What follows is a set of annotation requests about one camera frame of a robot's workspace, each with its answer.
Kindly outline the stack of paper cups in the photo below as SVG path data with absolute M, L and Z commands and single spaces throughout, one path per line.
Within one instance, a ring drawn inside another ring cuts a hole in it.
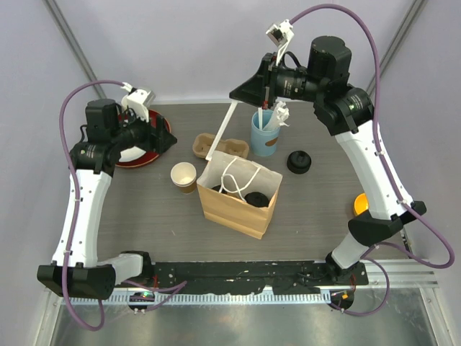
M 170 172 L 171 181 L 184 194 L 190 194 L 197 187 L 197 170 L 189 162 L 179 162 L 175 164 Z

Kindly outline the stack of black lids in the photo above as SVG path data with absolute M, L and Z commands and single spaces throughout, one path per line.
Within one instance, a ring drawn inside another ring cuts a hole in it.
M 312 164 L 310 155 L 305 151 L 293 151 L 287 157 L 287 168 L 294 174 L 306 173 Z

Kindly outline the brown paper bag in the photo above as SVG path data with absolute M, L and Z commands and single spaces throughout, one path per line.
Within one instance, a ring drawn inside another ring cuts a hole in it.
M 197 179 L 197 189 L 206 219 L 243 234 L 261 239 L 272 220 L 282 175 L 241 157 L 214 151 Z M 222 194 L 212 190 L 221 185 Z M 269 206 L 256 208 L 245 201 L 250 192 L 261 192 Z

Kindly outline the black lid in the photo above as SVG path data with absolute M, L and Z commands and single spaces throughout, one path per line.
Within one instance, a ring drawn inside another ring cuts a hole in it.
M 269 206 L 269 198 L 261 192 L 250 192 L 244 199 L 249 205 L 256 208 L 266 208 Z
M 216 192 L 219 192 L 219 193 L 222 193 L 222 194 L 227 194 L 227 191 L 225 190 L 224 187 L 222 187 L 221 185 L 216 185 L 212 188 L 212 190 L 216 191 Z

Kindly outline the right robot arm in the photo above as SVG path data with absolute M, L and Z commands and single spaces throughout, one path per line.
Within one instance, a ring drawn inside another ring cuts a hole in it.
M 329 282 L 340 285 L 366 251 L 398 233 L 414 221 L 399 202 L 402 194 L 418 214 L 426 212 L 402 185 L 393 189 L 382 166 L 373 136 L 374 106 L 365 90 L 349 84 L 352 52 L 334 36 L 313 40 L 307 66 L 289 68 L 267 53 L 257 72 L 229 94 L 248 105 L 270 108 L 279 97 L 310 102 L 314 114 L 327 128 L 349 158 L 369 203 L 369 208 L 348 222 L 344 240 L 326 257 L 325 274 Z

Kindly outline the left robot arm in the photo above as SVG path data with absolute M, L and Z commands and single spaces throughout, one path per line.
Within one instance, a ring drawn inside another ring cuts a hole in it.
M 97 234 L 105 196 L 122 152 L 138 147 L 158 156 L 177 139 L 162 115 L 148 111 L 149 120 L 138 117 L 134 107 L 122 108 L 113 99 L 90 101 L 85 109 L 86 140 L 71 150 L 71 188 L 58 247 L 49 265 L 40 265 L 37 279 L 58 296 L 108 299 L 116 285 L 129 279 L 139 288 L 153 279 L 150 256 L 125 251 L 100 262 Z

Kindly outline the red round tray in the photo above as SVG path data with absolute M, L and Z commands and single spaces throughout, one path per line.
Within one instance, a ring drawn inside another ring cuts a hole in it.
M 131 109 L 122 111 L 118 115 L 119 125 L 122 130 L 122 142 L 132 144 L 130 148 L 136 146 L 144 150 L 146 153 L 139 159 L 136 159 L 135 161 L 118 161 L 115 165 L 116 167 L 143 167 L 147 164 L 152 163 L 161 155 L 158 153 L 158 149 L 155 149 L 155 135 L 158 134 L 158 116 L 161 114 L 154 110 L 148 111 L 150 116 L 149 124 L 147 124 L 145 121 L 138 119 Z

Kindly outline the white paper plate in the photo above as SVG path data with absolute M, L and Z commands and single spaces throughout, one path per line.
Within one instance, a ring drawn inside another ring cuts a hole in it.
M 132 148 L 125 149 L 120 153 L 120 160 L 119 162 L 130 162 L 135 161 L 142 157 L 146 152 L 136 146 Z

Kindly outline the white wrapped straws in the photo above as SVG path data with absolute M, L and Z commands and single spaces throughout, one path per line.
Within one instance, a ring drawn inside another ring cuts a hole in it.
M 285 121 L 290 116 L 290 112 L 287 107 L 287 104 L 285 102 L 280 101 L 272 110 L 272 113 L 270 114 L 269 120 L 266 125 L 263 124 L 264 110 L 261 107 L 257 109 L 257 115 L 259 121 L 259 130 L 269 132 L 277 130 L 281 126 L 287 126 L 287 123 Z

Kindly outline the blue straw holder cup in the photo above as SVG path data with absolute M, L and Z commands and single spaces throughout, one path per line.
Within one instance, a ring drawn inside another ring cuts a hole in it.
M 259 128 L 259 113 L 255 112 L 251 119 L 250 149 L 253 154 L 265 157 L 271 156 L 277 150 L 280 128 L 266 131 Z

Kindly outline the cardboard cup carrier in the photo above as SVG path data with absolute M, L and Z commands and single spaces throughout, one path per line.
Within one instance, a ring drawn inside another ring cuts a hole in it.
M 194 155 L 196 157 L 204 159 L 207 156 L 208 151 L 210 150 L 214 140 L 215 135 L 213 134 L 199 134 L 195 138 L 194 143 L 192 145 L 192 151 Z M 215 150 L 246 159 L 249 154 L 249 145 L 245 141 L 229 138 L 226 140 L 220 140 Z

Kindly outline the orange bowl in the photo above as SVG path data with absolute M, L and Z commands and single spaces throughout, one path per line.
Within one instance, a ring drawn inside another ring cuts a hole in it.
M 358 195 L 353 203 L 353 212 L 355 216 L 362 214 L 369 209 L 369 203 L 365 193 Z

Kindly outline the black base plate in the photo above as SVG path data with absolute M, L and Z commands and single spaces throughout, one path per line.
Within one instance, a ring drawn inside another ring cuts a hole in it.
M 314 261 L 276 262 L 157 262 L 149 278 L 132 278 L 139 284 L 156 283 L 170 288 L 185 282 L 181 294 L 260 294 L 267 286 L 275 295 L 318 293 L 325 286 L 368 285 L 366 268 L 360 262 L 337 274 L 330 265 Z

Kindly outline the aluminium front rail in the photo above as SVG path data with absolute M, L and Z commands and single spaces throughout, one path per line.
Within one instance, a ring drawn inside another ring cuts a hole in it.
M 383 260 L 378 263 L 369 260 L 361 261 L 366 268 L 368 285 L 354 286 L 325 286 L 318 293 L 282 294 L 275 295 L 271 287 L 267 286 L 258 294 L 237 295 L 231 294 L 205 295 L 181 294 L 185 287 L 182 282 L 174 287 L 160 288 L 156 283 L 139 284 L 128 279 L 116 285 L 111 296 L 106 300 L 90 298 L 72 298 L 73 306 L 98 304 L 115 305 L 126 303 L 134 311 L 144 311 L 156 304 L 167 306 L 204 306 L 204 305 L 280 305 L 280 304 L 330 304 L 333 303 L 343 309 L 349 308 L 354 301 L 354 294 L 362 288 L 382 288 L 389 291 L 392 288 L 424 288 L 434 287 L 437 284 L 432 269 L 407 259 Z

